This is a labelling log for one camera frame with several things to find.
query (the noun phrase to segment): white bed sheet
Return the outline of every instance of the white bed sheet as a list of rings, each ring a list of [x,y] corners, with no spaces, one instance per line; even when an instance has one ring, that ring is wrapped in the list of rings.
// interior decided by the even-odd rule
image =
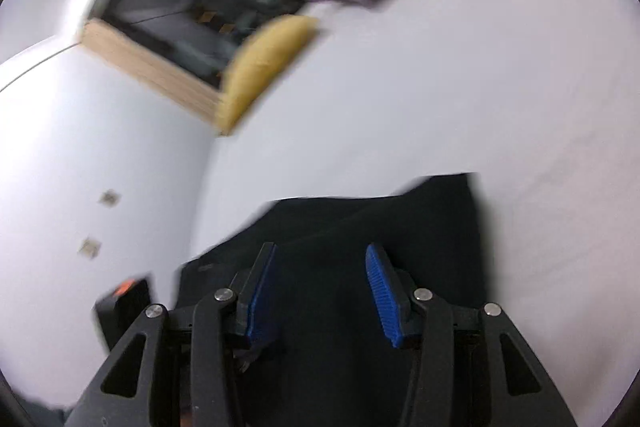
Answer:
[[[640,368],[638,1],[313,10],[323,35],[215,143],[193,254],[271,200],[478,172],[495,298],[602,425]]]

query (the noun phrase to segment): black cloth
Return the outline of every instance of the black cloth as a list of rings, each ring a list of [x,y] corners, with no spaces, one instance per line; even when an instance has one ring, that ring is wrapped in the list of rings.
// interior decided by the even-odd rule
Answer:
[[[392,427],[412,357],[383,334],[365,272],[369,243],[418,286],[452,304],[486,302],[478,211],[466,174],[435,176],[400,196],[275,203],[253,225],[186,264],[176,307],[195,304],[250,267],[273,262],[280,340],[239,381],[253,427]]]

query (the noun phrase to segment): white wall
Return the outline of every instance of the white wall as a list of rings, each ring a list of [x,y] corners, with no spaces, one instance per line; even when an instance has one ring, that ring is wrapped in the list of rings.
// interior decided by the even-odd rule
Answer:
[[[188,257],[208,124],[82,48],[0,92],[0,367],[73,403],[105,356],[95,299],[151,272],[169,304]],[[114,208],[97,203],[112,188]],[[102,242],[90,260],[78,249]]]

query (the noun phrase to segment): yellow pillow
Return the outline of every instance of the yellow pillow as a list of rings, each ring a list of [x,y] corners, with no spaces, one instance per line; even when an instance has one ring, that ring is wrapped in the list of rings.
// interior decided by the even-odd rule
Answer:
[[[282,15],[250,36],[236,52],[222,76],[216,110],[220,133],[229,134],[254,100],[273,82],[318,29],[318,19]]]

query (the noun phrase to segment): metal screw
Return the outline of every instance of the metal screw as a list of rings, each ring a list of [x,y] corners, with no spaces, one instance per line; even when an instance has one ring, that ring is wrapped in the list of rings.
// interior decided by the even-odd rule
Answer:
[[[160,304],[151,304],[151,306],[146,309],[145,315],[150,319],[159,317],[162,315],[162,306]]]
[[[484,305],[484,313],[486,313],[490,317],[497,317],[502,313],[502,308],[500,308],[498,304],[488,302]]]
[[[216,290],[213,296],[216,298],[216,301],[224,302],[234,296],[234,291],[229,288],[220,288]]]
[[[418,288],[414,291],[414,297],[418,301],[430,301],[433,299],[433,292],[427,288]]]

